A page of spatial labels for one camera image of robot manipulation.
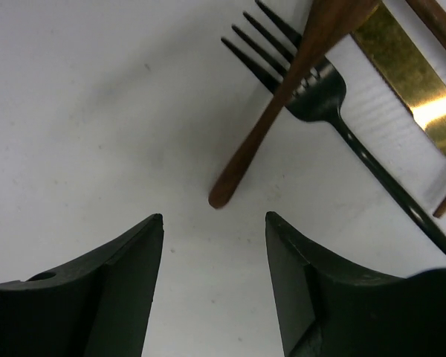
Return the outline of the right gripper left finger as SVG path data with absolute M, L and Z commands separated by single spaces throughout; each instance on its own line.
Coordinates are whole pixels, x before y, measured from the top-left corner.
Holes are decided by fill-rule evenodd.
M 141 356 L 163 241 L 152 214 L 74 260 L 0 283 L 0 356 Z

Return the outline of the gold knife dark handle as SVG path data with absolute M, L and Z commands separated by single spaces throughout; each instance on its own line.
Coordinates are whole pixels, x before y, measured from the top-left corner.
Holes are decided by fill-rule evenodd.
M 352 38 L 446 157 L 446 85 L 392 13 L 380 3 Z

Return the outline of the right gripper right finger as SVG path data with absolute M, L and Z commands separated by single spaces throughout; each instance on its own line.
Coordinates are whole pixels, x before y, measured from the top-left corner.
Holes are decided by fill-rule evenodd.
M 265 238 L 286 356 L 446 356 L 446 268 L 383 274 L 274 212 Z

